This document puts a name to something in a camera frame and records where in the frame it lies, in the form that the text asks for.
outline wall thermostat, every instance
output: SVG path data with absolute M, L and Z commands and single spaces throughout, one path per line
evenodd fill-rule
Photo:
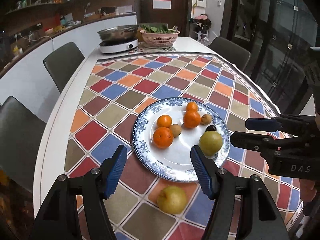
M 199 7 L 206 7 L 206 0 L 196 0 L 197 6 Z

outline metal bolt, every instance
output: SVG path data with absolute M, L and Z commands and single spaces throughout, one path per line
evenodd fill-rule
M 225 168 L 220 168 L 218 169 L 218 172 L 221 174 L 221 175 L 225 175 L 227 173 L 227 170 Z
M 58 181 L 64 181 L 67 178 L 66 175 L 62 174 L 58 177 Z
M 259 179 L 260 179 L 260 177 L 257 174 L 253 174 L 251 177 L 255 181 L 259 181 Z
M 99 173 L 99 168 L 93 168 L 92 170 L 91 170 L 91 173 L 92 174 L 98 174 Z

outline stainless steel pan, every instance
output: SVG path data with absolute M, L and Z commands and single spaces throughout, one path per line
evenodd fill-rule
M 139 25 L 124 25 L 99 31 L 98 34 L 102 41 L 124 42 L 137 36 Z

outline tangerine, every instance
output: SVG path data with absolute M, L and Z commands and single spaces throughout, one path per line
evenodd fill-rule
M 166 127 L 169 128 L 172 124 L 172 119 L 169 115 L 163 114 L 157 119 L 158 127 Z
M 187 104 L 187 111 L 195 110 L 198 111 L 198 105 L 195 102 L 189 102 Z
M 183 116 L 183 125 L 187 128 L 195 128 L 201 122 L 201 116 L 197 111 L 189 110 Z
M 160 149 L 169 147 L 173 142 L 173 133 L 169 128 L 160 127 L 153 133 L 153 143 Z

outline green leafy vegetable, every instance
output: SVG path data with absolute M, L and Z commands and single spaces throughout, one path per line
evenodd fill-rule
M 142 26 L 146 33 L 176 33 L 177 30 L 175 26 L 172 29 L 168 29 L 166 25 L 162 25 L 159 28 L 157 27 L 150 27 L 147 25 Z

